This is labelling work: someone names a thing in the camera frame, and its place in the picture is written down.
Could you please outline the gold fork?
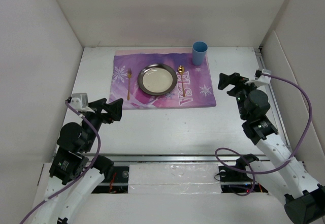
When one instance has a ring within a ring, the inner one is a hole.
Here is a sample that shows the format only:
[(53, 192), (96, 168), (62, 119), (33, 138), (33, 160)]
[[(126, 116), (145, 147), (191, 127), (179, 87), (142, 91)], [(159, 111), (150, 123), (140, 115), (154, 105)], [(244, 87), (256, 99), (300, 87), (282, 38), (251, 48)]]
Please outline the gold fork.
[(130, 100), (130, 89), (131, 89), (131, 78), (132, 78), (132, 69), (129, 68), (127, 71), (127, 77), (128, 77), (128, 88), (127, 88), (127, 100)]

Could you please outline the blue plastic cup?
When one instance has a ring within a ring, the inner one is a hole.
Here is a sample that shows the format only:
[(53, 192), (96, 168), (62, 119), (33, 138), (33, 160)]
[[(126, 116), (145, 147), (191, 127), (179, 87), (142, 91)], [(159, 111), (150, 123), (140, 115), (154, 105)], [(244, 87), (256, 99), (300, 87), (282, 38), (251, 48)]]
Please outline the blue plastic cup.
[(195, 66), (200, 66), (205, 59), (208, 45), (205, 42), (198, 41), (192, 46), (192, 63)]

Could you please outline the steel plate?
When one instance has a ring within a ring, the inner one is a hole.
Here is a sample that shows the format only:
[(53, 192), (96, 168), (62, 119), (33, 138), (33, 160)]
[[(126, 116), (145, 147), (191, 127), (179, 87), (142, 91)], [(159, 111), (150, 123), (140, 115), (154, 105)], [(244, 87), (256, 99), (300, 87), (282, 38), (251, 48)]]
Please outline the steel plate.
[(177, 74), (173, 68), (163, 63), (144, 67), (138, 75), (139, 88), (146, 94), (160, 96), (171, 92), (177, 84)]

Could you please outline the gold spoon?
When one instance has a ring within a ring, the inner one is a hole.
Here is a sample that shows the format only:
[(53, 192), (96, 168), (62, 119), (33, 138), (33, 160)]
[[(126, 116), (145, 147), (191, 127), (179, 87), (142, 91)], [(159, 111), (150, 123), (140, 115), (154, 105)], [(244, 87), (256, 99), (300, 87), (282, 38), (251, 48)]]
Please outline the gold spoon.
[(184, 66), (182, 66), (182, 65), (178, 66), (178, 73), (179, 73), (179, 75), (181, 77), (182, 96), (185, 97), (185, 89), (184, 89), (184, 83), (183, 83)]

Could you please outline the purple Elsa placemat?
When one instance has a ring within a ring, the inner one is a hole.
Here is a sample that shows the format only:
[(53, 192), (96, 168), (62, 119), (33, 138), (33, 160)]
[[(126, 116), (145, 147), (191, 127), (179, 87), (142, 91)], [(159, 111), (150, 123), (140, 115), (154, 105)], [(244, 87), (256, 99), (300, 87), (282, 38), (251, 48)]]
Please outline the purple Elsa placemat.
[(196, 66), (190, 48), (116, 51), (109, 101), (117, 99), (124, 110), (215, 107), (208, 58)]

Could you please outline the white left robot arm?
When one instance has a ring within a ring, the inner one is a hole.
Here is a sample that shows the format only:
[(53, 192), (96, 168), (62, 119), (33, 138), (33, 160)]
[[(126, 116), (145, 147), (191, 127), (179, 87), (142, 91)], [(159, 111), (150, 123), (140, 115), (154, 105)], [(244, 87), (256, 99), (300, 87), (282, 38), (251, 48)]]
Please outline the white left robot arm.
[(103, 98), (89, 103), (87, 94), (76, 93), (66, 100), (66, 105), (82, 121), (69, 122), (60, 130), (58, 149), (49, 170), (45, 204), (34, 217), (34, 223), (71, 223), (92, 191), (113, 177), (113, 161), (98, 152), (92, 160), (84, 154), (95, 141), (101, 146), (102, 124), (121, 120), (123, 99), (107, 103)]

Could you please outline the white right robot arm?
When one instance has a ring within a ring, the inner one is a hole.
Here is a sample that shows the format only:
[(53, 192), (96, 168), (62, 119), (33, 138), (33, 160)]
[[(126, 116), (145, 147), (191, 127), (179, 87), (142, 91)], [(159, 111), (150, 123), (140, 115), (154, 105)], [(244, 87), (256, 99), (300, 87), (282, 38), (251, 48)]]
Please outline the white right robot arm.
[(273, 164), (267, 169), (255, 155), (240, 156), (236, 166), (226, 165), (235, 171), (240, 180), (252, 179), (266, 188), (283, 206), (293, 223), (311, 223), (324, 217), (324, 186), (313, 178), (295, 157), (309, 129), (312, 119), (312, 106), (308, 102), (308, 121), (295, 149), (290, 151), (266, 113), (270, 109), (268, 96), (259, 90), (277, 76), (262, 69), (255, 72), (255, 79), (242, 77), (239, 73), (219, 75), (218, 89), (229, 85), (227, 92), (235, 97), (240, 118), (244, 121), (243, 131), (248, 139), (262, 151)]

